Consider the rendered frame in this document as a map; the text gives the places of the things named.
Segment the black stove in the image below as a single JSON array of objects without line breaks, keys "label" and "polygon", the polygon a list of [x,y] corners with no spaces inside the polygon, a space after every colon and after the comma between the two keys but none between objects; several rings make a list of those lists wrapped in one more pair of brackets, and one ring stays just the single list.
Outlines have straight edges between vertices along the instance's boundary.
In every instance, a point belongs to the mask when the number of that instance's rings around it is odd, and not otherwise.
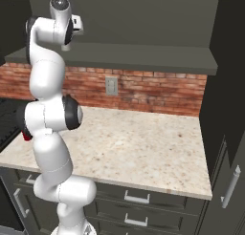
[{"label": "black stove", "polygon": [[20,134],[16,110],[28,100],[0,97],[0,153]]}]

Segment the dark grey base cabinet door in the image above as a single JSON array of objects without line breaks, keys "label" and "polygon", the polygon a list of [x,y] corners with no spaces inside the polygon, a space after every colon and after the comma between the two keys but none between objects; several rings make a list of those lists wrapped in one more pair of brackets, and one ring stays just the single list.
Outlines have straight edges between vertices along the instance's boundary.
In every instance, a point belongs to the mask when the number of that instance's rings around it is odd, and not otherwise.
[{"label": "dark grey base cabinet door", "polygon": [[[56,204],[43,201],[33,193],[33,188],[12,182],[10,178],[1,177],[7,189],[18,216],[23,223],[28,235],[51,235],[58,226]],[[26,209],[30,209],[27,218],[23,218],[18,205],[13,197],[17,188],[21,188],[20,200]]]}]

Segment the dark grey narrow drawer front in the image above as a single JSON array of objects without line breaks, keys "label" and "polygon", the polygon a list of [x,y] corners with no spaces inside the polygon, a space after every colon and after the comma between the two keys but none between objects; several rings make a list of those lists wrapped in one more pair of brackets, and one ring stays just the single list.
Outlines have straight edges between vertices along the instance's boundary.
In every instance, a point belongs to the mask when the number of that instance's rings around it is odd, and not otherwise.
[{"label": "dark grey narrow drawer front", "polygon": [[26,171],[26,170],[18,170],[18,169],[15,170],[15,174],[16,174],[16,177],[18,179],[19,184],[27,185],[30,187],[33,187],[33,184],[26,183],[26,179],[30,175],[32,175],[32,179],[36,180],[36,178],[39,176],[39,173],[30,172],[30,171]]}]

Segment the dark grey tall cabinet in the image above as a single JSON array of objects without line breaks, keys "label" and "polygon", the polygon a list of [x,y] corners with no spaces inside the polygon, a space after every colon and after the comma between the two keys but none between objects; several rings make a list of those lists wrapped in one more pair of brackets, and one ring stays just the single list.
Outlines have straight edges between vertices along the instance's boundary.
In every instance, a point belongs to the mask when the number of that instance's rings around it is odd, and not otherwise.
[{"label": "dark grey tall cabinet", "polygon": [[[196,235],[245,235],[245,0],[218,4],[211,51],[218,69],[207,78],[199,119],[212,199]],[[223,208],[220,197],[237,166],[241,174]]]}]

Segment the dark grey wall cabinet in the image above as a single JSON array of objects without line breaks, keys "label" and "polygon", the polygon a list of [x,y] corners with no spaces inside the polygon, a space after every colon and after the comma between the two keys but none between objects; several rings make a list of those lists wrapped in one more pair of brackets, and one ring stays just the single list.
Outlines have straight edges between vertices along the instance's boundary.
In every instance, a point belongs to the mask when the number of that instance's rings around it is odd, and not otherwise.
[{"label": "dark grey wall cabinet", "polygon": [[[29,0],[48,17],[50,0]],[[218,4],[225,0],[69,0],[84,34],[71,50],[47,47],[68,66],[215,75],[210,50]]]}]

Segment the grey wall outlet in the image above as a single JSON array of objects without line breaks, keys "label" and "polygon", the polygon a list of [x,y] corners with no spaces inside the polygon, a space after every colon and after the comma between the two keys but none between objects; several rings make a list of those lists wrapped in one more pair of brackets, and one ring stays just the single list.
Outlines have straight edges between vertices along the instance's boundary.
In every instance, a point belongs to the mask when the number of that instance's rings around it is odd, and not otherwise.
[{"label": "grey wall outlet", "polygon": [[109,96],[118,94],[118,79],[116,77],[107,76],[105,78],[105,90]]}]

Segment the dark grey wide drawer front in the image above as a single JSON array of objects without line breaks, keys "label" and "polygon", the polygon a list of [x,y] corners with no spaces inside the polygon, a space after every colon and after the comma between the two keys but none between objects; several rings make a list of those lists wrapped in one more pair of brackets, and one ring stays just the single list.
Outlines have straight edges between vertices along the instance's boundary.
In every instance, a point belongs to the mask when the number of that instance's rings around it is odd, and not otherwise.
[{"label": "dark grey wide drawer front", "polygon": [[[194,235],[198,222],[196,215],[101,199],[87,205],[84,210],[99,235]],[[125,213],[138,221],[148,217],[147,227],[126,224]]]},{"label": "dark grey wide drawer front", "polygon": [[115,201],[126,201],[124,199],[124,192],[128,190],[129,196],[146,198],[150,194],[150,203],[137,203],[164,210],[176,211],[190,215],[199,215],[201,212],[203,200],[183,197],[179,195],[172,195],[166,193],[153,192],[149,190],[136,189],[131,187],[119,186],[107,183],[97,183],[98,195],[102,198],[108,198]]}]

